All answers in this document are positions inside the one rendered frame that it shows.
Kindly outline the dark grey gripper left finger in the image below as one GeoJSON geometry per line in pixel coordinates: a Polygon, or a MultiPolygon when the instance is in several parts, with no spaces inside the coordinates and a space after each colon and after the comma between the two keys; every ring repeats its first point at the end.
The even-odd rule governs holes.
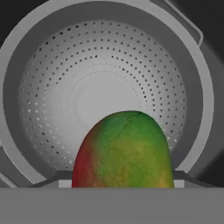
{"type": "Polygon", "coordinates": [[[72,176],[73,173],[71,171],[57,171],[52,177],[37,184],[30,185],[30,188],[71,188],[72,176]]]}

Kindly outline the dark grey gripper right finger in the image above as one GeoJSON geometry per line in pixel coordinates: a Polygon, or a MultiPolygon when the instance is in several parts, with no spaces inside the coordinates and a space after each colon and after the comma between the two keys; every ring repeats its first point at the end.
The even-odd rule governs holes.
{"type": "Polygon", "coordinates": [[[212,188],[213,185],[198,181],[192,178],[184,171],[173,171],[173,180],[176,188],[195,188],[195,187],[207,187],[212,188]]]}

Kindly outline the green and red mango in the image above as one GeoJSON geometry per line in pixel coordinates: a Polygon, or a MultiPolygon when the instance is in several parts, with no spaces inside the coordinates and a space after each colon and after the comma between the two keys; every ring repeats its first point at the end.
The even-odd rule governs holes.
{"type": "Polygon", "coordinates": [[[73,168],[73,187],[173,188],[166,137],[143,112],[119,112],[84,138],[73,168]]]}

